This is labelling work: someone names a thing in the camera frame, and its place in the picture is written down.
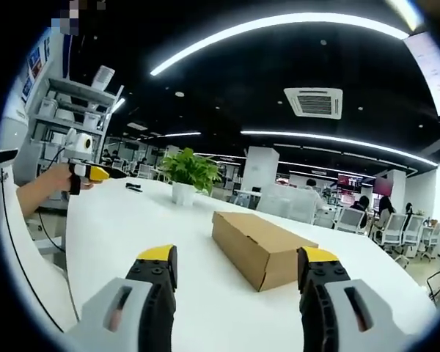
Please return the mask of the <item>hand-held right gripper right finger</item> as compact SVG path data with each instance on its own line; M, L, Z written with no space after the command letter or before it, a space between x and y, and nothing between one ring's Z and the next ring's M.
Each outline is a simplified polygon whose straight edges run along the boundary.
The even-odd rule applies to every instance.
M431 302L397 265L346 269L310 246L297 258L304 351L409 351L430 333Z

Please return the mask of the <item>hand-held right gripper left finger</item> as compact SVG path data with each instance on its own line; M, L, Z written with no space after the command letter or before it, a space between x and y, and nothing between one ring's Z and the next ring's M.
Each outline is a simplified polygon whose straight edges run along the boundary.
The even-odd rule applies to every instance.
M147 249L83 305L67 334L80 351L170 352L176 289L177 247Z

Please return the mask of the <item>person's left hand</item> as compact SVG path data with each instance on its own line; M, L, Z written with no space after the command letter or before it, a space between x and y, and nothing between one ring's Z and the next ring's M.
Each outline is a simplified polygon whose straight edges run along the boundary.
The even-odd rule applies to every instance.
M55 164L45 171L40 176L40 182L42 187L48 194L52 194L56 191L69 191L71 186L69 164Z

